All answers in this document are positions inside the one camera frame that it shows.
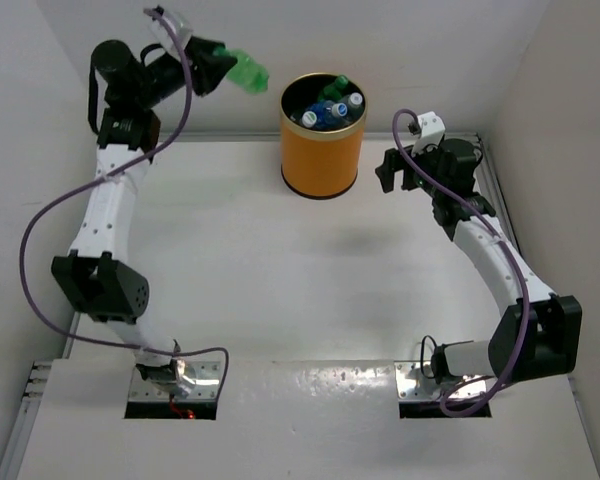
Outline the clear bottle green white cap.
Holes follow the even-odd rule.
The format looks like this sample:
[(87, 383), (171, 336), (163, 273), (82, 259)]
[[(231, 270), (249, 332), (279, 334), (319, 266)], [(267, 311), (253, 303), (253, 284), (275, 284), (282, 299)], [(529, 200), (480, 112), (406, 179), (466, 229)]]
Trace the clear bottle green white cap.
[(318, 116), (311, 110), (293, 112), (290, 119), (294, 124), (309, 130), (313, 129), (318, 122)]

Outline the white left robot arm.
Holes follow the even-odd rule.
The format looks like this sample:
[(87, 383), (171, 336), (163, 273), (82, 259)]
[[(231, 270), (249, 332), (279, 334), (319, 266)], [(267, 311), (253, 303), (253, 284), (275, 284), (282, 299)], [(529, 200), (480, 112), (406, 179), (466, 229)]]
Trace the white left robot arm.
[(161, 128), (154, 107), (185, 84), (191, 75), (198, 96), (213, 92), (237, 61), (222, 54), (223, 43), (191, 38), (184, 48), (188, 63), (164, 53), (150, 64), (144, 48), (135, 56), (120, 40), (100, 43), (89, 71), (88, 120), (97, 135), (96, 186), (90, 193), (80, 230), (51, 272), (73, 308), (108, 326), (126, 344), (136, 346), (141, 377), (163, 390), (183, 386), (184, 360), (178, 342), (154, 328), (143, 315), (149, 304), (148, 280), (128, 266), (134, 205)]

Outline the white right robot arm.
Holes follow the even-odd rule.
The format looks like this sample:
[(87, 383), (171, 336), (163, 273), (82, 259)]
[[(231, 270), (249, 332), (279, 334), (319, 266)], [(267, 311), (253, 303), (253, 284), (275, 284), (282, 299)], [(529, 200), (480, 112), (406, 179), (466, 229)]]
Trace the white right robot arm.
[(406, 161), (385, 151), (375, 170), (384, 192), (420, 189), (432, 199), (433, 216), (447, 237), (471, 260), (491, 292), (501, 319), (490, 339), (438, 345), (431, 358), (437, 383), (465, 375), (499, 377), (517, 383), (568, 374), (576, 366), (582, 307), (560, 296), (524, 262), (508, 241), (488, 200), (475, 188), (481, 153), (470, 142), (447, 139)]

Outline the clear bottle white QR cap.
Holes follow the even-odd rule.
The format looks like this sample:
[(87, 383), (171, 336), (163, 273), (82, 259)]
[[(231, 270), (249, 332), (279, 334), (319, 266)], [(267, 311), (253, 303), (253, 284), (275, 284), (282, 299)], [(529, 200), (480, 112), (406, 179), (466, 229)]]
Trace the clear bottle white QR cap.
[(353, 124), (358, 121), (365, 111), (364, 96), (359, 92), (353, 92), (345, 95), (340, 103), (346, 106), (346, 112), (342, 116), (347, 124)]

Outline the blue label water bottle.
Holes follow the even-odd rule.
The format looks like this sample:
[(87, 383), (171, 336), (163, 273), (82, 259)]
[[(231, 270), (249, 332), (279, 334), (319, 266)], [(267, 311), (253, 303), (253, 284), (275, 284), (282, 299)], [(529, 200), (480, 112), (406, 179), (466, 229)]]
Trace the blue label water bottle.
[(348, 115), (348, 107), (343, 102), (334, 102), (325, 100), (311, 105), (308, 108), (316, 117), (316, 122), (313, 126), (317, 130), (338, 130), (346, 124)]

